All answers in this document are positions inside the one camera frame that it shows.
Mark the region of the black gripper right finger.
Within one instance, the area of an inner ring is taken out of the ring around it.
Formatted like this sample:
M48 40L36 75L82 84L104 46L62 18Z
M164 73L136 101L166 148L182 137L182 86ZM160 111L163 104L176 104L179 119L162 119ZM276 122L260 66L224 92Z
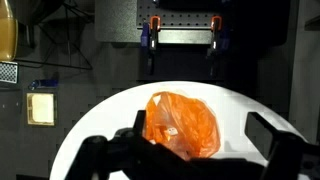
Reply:
M302 161L303 139L293 132L277 129L257 112L247 114L245 135L268 163Z

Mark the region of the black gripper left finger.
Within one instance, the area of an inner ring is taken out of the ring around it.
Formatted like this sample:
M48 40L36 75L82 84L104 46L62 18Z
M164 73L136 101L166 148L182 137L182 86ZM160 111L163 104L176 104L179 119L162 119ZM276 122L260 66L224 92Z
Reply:
M146 111L145 110L139 110L137 112L135 122L133 125L133 130L137 135L142 135L144 124L146 119Z

